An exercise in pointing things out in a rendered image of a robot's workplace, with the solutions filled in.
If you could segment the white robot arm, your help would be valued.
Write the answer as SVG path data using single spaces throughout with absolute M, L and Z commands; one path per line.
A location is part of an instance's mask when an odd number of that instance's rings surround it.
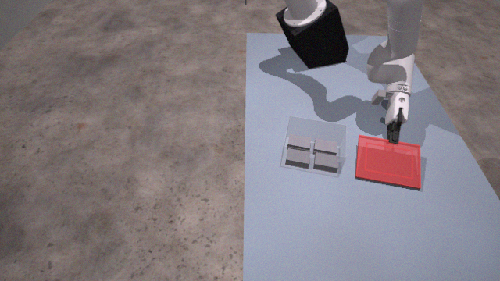
M 291 27 L 303 27 L 322 16 L 325 0 L 285 0 L 284 21 Z M 371 105 L 379 105 L 395 92 L 411 96 L 413 68 L 418 45 L 423 0 L 386 0 L 387 40 L 371 52 L 367 61 L 370 82 L 387 84 L 372 97 Z M 290 12 L 289 12 L 289 11 Z M 396 60 L 397 59 L 397 60 Z M 394 60 L 394 61 L 393 61 Z M 391 62 L 390 62 L 391 61 Z

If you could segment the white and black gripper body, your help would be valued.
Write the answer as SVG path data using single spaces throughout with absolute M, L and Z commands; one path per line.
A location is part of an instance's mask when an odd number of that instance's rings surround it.
M 392 95 L 387 96 L 388 104 L 385 117 L 385 124 L 392 124 L 393 121 L 398 121 L 398 110 L 402 108 L 402 124 L 406 123 L 409 114 L 409 96 L 404 93 L 395 92 Z M 397 118 L 396 118 L 397 117 Z M 402 125 L 401 124 L 401 125 Z

